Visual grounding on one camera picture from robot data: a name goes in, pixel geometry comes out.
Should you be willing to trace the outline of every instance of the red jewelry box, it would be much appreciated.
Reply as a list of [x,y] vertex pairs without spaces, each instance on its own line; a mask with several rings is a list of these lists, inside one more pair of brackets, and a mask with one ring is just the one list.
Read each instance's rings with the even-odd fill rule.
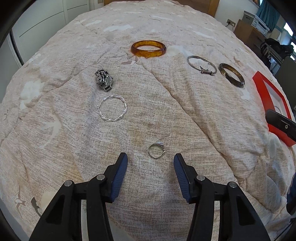
[[[274,84],[259,71],[257,71],[257,73],[253,76],[253,80],[261,97],[265,112],[268,109],[272,109],[291,120],[291,113],[289,111],[285,97],[274,86]],[[277,137],[281,139],[288,147],[296,144],[296,142],[289,138],[287,134],[280,131],[276,127],[268,124],[268,128],[270,132],[276,134]]]

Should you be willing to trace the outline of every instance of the silver twisted bracelet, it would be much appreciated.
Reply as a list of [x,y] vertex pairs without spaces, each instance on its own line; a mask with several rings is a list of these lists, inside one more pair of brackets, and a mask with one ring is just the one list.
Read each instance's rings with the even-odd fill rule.
[[[124,110],[123,110],[123,113],[122,113],[120,116],[118,116],[117,118],[112,118],[112,119],[106,118],[106,117],[104,117],[104,115],[103,115],[102,112],[100,111],[101,104],[102,104],[104,101],[106,101],[107,99],[110,99],[110,98],[117,98],[117,99],[120,99],[120,100],[123,102],[123,104],[124,104]],[[110,121],[117,121],[117,120],[121,119],[121,118],[124,116],[124,114],[127,112],[127,110],[128,110],[128,106],[127,106],[126,101],[124,100],[123,97],[121,97],[121,96],[119,96],[119,95],[108,95],[107,97],[103,98],[102,102],[98,105],[98,110],[99,110],[99,114],[100,114],[101,118],[102,118],[104,121],[108,121],[108,122],[110,122]]]

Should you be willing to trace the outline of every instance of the silver screw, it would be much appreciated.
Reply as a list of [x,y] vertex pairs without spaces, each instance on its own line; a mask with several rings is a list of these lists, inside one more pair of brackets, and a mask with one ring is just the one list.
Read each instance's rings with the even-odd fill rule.
[[72,185],[72,181],[71,180],[65,181],[64,185],[66,187],[70,187]]
[[96,178],[99,180],[99,181],[102,181],[105,179],[105,175],[104,174],[99,174],[96,176]]
[[236,188],[237,187],[237,184],[235,182],[230,182],[229,183],[229,186],[232,187],[232,188]]
[[196,179],[199,180],[199,181],[203,181],[205,179],[205,176],[204,175],[198,175],[196,177]]

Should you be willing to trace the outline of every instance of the amber bangle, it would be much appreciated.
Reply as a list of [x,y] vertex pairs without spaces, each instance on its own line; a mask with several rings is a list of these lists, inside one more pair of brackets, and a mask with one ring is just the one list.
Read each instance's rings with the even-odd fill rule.
[[[237,81],[235,78],[231,77],[225,71],[225,69],[228,69],[231,72],[233,72],[239,78],[239,81]],[[234,67],[232,67],[232,66],[230,66],[228,64],[222,63],[222,64],[219,65],[219,70],[220,70],[221,74],[225,78],[227,78],[231,84],[235,85],[236,87],[243,88],[243,86],[244,86],[244,78],[243,78],[243,76]]]
[[[138,47],[140,46],[154,46],[154,47],[158,47],[159,49],[157,50],[138,49]],[[157,57],[165,54],[166,46],[163,43],[158,41],[142,40],[142,41],[135,42],[131,46],[131,52],[138,57],[146,57],[146,58]]]

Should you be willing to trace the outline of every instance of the watch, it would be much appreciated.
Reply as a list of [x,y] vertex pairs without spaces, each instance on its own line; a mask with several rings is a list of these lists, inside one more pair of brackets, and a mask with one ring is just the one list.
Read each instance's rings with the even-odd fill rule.
[[113,77],[111,77],[108,71],[103,69],[98,70],[95,73],[96,77],[98,78],[97,84],[104,90],[109,91],[112,89]]

